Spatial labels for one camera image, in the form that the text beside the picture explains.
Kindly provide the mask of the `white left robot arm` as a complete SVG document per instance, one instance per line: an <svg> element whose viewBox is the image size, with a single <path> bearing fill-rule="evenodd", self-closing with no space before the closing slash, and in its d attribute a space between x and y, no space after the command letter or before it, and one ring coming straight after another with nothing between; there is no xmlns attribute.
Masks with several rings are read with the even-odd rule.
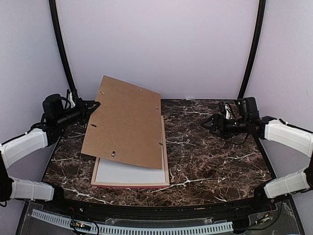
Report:
<svg viewBox="0 0 313 235"><path fill-rule="evenodd" d="M84 125L100 106L98 101L76 101L53 94L43 101L41 121L24 134L0 145L0 205L6 207L11 199L49 201L58 213L66 213L69 203L61 187L43 182L10 177L7 170L29 154L56 143L67 126L76 122Z"/></svg>

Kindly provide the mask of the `pink wooden picture frame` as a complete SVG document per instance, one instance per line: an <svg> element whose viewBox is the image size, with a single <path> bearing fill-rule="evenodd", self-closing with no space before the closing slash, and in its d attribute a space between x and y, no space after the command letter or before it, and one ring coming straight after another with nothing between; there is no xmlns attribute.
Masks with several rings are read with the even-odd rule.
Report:
<svg viewBox="0 0 313 235"><path fill-rule="evenodd" d="M166 148L166 139L165 139L165 127L164 127L164 118L161 116L161 127L162 127L162 142L161 146L161 156L162 156L162 169L165 171L166 182L165 183L150 183L150 184L139 184L139 183L105 183L105 182L96 182L96 168L94 166L93 174L91 178L91 185L94 187L102 187L102 188L166 188L170 185L170 177L169 177L169 167L168 167L168 157L167 157L167 148Z"/></svg>

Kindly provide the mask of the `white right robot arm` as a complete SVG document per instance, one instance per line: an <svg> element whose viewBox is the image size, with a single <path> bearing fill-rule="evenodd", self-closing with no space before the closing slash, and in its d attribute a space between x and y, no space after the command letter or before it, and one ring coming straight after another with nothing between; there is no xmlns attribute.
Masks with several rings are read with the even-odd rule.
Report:
<svg viewBox="0 0 313 235"><path fill-rule="evenodd" d="M256 189L250 209L261 212L268 199L313 189L313 134L286 121L270 116L245 115L227 119L214 114L201 123L203 128L224 139L236 134L252 135L269 154L277 178Z"/></svg>

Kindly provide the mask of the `brown cardboard backing board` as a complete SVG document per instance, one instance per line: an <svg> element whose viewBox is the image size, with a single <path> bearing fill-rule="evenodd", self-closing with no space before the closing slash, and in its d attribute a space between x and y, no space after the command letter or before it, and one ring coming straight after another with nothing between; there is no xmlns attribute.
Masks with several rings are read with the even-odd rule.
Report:
<svg viewBox="0 0 313 235"><path fill-rule="evenodd" d="M110 161L162 168L161 95L104 76L81 152Z"/></svg>

